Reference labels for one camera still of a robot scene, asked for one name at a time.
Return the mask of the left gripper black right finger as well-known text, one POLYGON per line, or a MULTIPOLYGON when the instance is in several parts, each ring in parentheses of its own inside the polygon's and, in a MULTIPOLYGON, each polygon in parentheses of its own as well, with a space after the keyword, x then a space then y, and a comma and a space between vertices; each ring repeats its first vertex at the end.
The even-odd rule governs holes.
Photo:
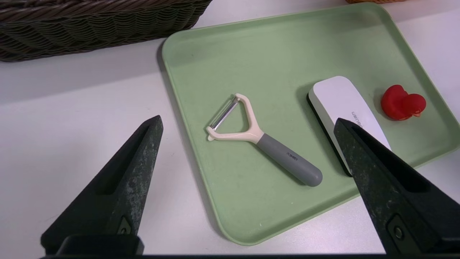
POLYGON ((459 256, 455 200, 357 124, 333 132, 386 254, 459 256))

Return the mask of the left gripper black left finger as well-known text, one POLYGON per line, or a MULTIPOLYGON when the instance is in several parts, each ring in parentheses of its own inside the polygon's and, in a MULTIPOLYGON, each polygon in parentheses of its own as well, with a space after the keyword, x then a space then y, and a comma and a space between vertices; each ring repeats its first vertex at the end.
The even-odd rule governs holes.
POLYGON ((41 235, 47 257, 135 257, 163 133, 161 117, 144 121, 41 235))

